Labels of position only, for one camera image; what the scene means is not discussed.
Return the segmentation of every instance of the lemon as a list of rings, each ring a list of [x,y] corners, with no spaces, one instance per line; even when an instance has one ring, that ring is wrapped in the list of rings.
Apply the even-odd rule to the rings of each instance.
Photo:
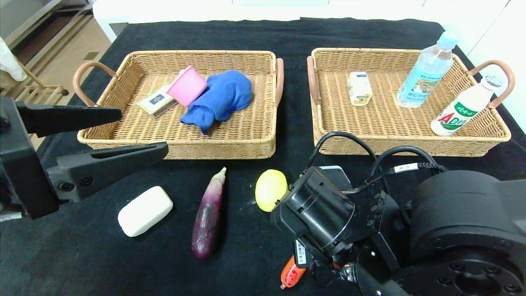
[[[276,201],[287,194],[287,179],[282,172],[266,170],[256,183],[256,203],[265,212],[271,212]]]

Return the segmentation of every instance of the plastic bottle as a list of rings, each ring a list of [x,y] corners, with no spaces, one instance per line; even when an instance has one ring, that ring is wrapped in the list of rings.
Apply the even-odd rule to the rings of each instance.
[[[502,86],[497,76],[488,75],[479,84],[461,92],[433,121],[431,130],[439,136],[450,136],[468,123],[490,102],[496,89]]]
[[[418,108],[453,65],[451,50],[458,43],[451,31],[445,31],[437,44],[422,51],[406,80],[398,89],[397,103],[401,107]]]

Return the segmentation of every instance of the barcode label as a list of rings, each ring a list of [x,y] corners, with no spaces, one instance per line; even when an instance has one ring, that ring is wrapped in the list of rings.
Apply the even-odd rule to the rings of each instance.
[[[397,165],[394,167],[395,173],[405,172],[405,171],[414,171],[418,170],[418,163],[408,163],[403,165]]]
[[[298,264],[307,263],[305,247],[303,247],[303,245],[298,240],[296,240],[296,259],[298,260]]]

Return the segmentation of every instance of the pink cup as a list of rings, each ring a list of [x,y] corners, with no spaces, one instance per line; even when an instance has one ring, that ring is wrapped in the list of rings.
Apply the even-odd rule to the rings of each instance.
[[[206,89],[206,81],[191,66],[179,71],[179,76],[172,82],[167,94],[179,104],[188,107]]]

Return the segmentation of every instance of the blue towel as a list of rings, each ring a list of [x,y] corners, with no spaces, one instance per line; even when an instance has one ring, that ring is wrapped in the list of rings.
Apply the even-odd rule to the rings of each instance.
[[[188,107],[181,117],[184,124],[196,124],[204,135],[214,120],[226,121],[230,114],[244,109],[252,100],[252,84],[243,73],[235,70],[211,75],[208,87]]]

